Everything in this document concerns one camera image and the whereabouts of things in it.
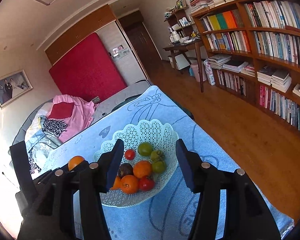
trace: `perforated basket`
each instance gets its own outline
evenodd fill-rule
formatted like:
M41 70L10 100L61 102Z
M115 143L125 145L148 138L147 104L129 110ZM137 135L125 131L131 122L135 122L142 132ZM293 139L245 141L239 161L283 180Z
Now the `perforated basket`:
M176 141L179 139L179 136L168 123L162 124L157 119L151 121L141 120L138 125L128 124L123 130L116 131L113 134L112 140L104 141L101 145L101 149L94 154L94 160L98 161L102 153L111 151L118 138L123 140L125 151L127 149L134 149L136 151L136 157L132 161L127 160L123 156L121 163L130 163L133 167L141 160L147 160L152 163L150 157L143 157L138 154L137 151L140 143L149 142L152 144L154 150L164 152L165 162L167 164L166 171L159 176L157 175L158 177L155 176L157 177L155 178L156 183L154 188L150 191L138 191L132 195L127 195L121 190L110 190L106 194L100 193L103 205L125 208L138 205L153 197L168 183L178 166Z

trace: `blue tablecloth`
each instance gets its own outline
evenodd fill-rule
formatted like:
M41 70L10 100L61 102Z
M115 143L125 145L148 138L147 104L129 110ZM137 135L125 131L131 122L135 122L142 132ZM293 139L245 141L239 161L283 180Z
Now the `blue tablecloth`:
M139 98L96 122L71 140L50 152L42 170L62 167L73 156L81 155L93 162L93 154L101 143L111 140L117 130L141 119L158 119L170 123L183 139L188 150L197 152L203 161L218 169L233 172L239 166L230 156L173 101L156 86L151 86ZM104 206L104 214L112 239L182 239L186 240L194 220L199 194L186 187L180 167L166 187L152 199L130 208ZM282 236L293 226L293 219L280 213L266 200ZM220 213L216 239L223 236L226 193L221 192ZM79 194L74 196L74 220L77 237L82 238Z

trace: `groom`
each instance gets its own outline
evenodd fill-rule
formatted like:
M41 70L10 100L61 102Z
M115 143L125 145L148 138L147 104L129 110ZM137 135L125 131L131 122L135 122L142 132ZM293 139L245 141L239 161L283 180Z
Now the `groom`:
M12 90L13 90L12 85L8 82L7 79L5 79L4 82L5 82L4 89L6 90L9 99L11 99L12 98Z

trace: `pink blanket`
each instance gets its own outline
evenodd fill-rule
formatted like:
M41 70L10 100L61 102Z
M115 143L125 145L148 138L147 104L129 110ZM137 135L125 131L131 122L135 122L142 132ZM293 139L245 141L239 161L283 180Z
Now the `pink blanket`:
M64 143L65 141L69 140L79 132L89 127L89 125L93 121L93 114L95 108L98 105L95 105L92 101L87 102L84 101L82 98L72 97L70 95L55 96L55 98L53 99L53 104L58 104L61 102L67 102L67 103L74 102L72 116L66 119L62 119L68 125L66 130L59 137L59 140L62 143Z

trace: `trash can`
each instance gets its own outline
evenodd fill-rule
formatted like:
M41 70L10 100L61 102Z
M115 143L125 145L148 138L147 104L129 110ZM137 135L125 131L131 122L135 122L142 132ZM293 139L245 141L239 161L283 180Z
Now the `trash can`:
M198 62L194 62L190 65L190 68L192 69L193 73L194 73L194 77L195 77L195 80L197 82L200 82L200 75L199 75L199 67L198 67ZM206 81L208 78L207 78L207 74L204 70L204 64L202 63L202 80L203 81Z

